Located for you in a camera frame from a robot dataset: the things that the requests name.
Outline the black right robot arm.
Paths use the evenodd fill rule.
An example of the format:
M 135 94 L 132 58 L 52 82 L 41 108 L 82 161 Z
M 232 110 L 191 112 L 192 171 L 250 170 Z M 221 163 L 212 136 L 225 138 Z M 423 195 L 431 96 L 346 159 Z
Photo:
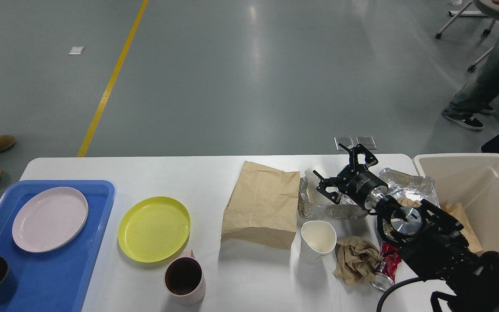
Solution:
M 453 312 L 499 312 L 499 253 L 487 251 L 478 256 L 471 252 L 461 233 L 464 226 L 428 200 L 422 199 L 417 208 L 398 203 L 388 184 L 370 172 L 378 160 L 365 146 L 343 149 L 349 154 L 349 164 L 332 177 L 313 171 L 319 179 L 316 190 L 335 204 L 347 195 L 376 216 L 380 237 L 399 248 L 398 255 L 417 275 L 386 290 L 376 310 L 380 312 L 388 296 L 400 287 L 439 279 L 453 294 L 432 292 L 434 312 L 441 311 L 440 300 Z

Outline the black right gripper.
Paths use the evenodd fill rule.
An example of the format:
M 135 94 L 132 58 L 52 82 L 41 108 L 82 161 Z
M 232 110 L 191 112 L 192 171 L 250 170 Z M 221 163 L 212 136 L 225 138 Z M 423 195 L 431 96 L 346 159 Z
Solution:
M 345 194 L 365 211 L 373 210 L 380 199 L 388 195 L 386 182 L 368 171 L 371 166 L 378 164 L 378 159 L 360 143 L 352 147 L 341 143 L 338 146 L 349 154 L 349 164 L 340 174 L 357 175 L 352 178 L 338 176 L 325 178 L 313 170 L 313 174 L 319 178 L 316 190 L 334 204 L 340 204 L 340 198 Z

